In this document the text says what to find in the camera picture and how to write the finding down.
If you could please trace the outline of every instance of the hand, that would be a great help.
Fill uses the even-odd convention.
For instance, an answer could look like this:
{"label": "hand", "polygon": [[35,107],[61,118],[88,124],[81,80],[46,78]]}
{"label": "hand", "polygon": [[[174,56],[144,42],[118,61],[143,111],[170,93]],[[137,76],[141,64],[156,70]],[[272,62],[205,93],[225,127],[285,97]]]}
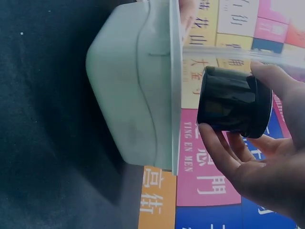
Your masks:
{"label": "hand", "polygon": [[282,100],[290,139],[249,139],[266,156],[257,161],[239,134],[200,124],[203,143],[216,167],[244,197],[292,218],[305,228],[305,83],[274,65],[251,63],[253,75]]}
{"label": "hand", "polygon": [[182,40],[188,36],[196,19],[198,3],[198,0],[179,0]]}

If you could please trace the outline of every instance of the fingernail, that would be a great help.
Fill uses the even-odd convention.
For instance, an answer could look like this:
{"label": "fingernail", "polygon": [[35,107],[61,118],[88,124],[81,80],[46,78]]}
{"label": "fingernail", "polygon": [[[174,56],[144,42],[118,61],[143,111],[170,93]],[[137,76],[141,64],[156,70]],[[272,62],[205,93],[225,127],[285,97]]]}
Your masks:
{"label": "fingernail", "polygon": [[260,67],[262,67],[262,66],[264,66],[263,63],[258,62],[258,61],[252,61],[252,62],[251,62],[251,65],[250,65],[250,68],[251,68],[251,70],[253,70],[253,69],[260,68]]}

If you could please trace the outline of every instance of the pink sign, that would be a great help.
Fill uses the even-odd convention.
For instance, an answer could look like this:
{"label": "pink sign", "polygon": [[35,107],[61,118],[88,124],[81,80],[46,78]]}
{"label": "pink sign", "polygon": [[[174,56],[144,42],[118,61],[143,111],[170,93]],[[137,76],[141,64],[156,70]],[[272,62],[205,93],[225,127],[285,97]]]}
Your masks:
{"label": "pink sign", "polygon": [[289,130],[286,126],[285,120],[284,120],[282,101],[274,93],[273,93],[273,108],[274,108],[277,120],[282,129],[283,137],[285,137],[285,138],[291,137]]}
{"label": "pink sign", "polygon": [[177,206],[240,204],[241,196],[206,152],[196,117],[197,110],[182,109]]}
{"label": "pink sign", "polygon": [[286,0],[260,0],[258,17],[288,24],[289,11],[285,7],[288,7]]}
{"label": "pink sign", "polygon": [[265,18],[257,18],[254,37],[283,43],[287,30],[288,25],[286,24]]}

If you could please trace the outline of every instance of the yellow sign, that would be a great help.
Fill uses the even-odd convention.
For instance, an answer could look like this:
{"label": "yellow sign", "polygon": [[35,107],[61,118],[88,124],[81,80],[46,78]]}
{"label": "yellow sign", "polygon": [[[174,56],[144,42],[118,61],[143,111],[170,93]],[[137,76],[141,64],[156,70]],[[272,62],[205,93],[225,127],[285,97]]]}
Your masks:
{"label": "yellow sign", "polygon": [[215,46],[218,1],[200,0],[196,20],[185,46]]}
{"label": "yellow sign", "polygon": [[205,66],[217,67],[217,60],[188,58],[183,60],[182,100],[184,109],[198,109],[203,69]]}
{"label": "yellow sign", "polygon": [[171,172],[145,166],[138,229],[175,226],[176,177]]}
{"label": "yellow sign", "polygon": [[[230,34],[217,34],[216,46],[235,49],[251,50],[253,38]],[[221,68],[250,72],[251,60],[242,59],[217,59]]]}

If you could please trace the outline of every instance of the colorful sign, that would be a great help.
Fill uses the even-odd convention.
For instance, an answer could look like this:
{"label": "colorful sign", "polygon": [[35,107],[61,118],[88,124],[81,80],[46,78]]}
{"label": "colorful sign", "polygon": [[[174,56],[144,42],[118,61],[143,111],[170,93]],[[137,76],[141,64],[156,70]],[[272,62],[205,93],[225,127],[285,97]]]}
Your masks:
{"label": "colorful sign", "polygon": [[197,110],[182,110],[177,206],[240,204],[240,195],[206,152],[196,118]]}
{"label": "colorful sign", "polygon": [[[217,34],[217,39],[216,39],[217,47],[250,50],[252,43],[253,43],[252,37],[230,35],[230,34],[219,33]],[[250,72],[250,63],[251,63],[250,60],[217,58],[217,61],[219,67],[221,68]]]}
{"label": "colorful sign", "polygon": [[253,37],[259,0],[219,0],[218,33]]}
{"label": "colorful sign", "polygon": [[217,60],[194,57],[183,61],[181,108],[196,109],[198,107],[203,69],[208,65],[218,67]]}
{"label": "colorful sign", "polygon": [[139,229],[174,228],[176,177],[171,172],[145,166]]}
{"label": "colorful sign", "polygon": [[[305,59],[305,1],[199,0],[185,46],[217,46],[282,53]],[[145,167],[139,229],[297,229],[290,219],[242,198],[217,170],[196,125],[205,66],[250,72],[250,59],[183,57],[179,175]],[[283,66],[305,82],[302,69]],[[290,137],[281,100],[274,95],[266,135]],[[257,160],[263,153],[244,138]]]}
{"label": "colorful sign", "polygon": [[214,46],[218,18],[218,1],[200,0],[198,14],[185,46]]}

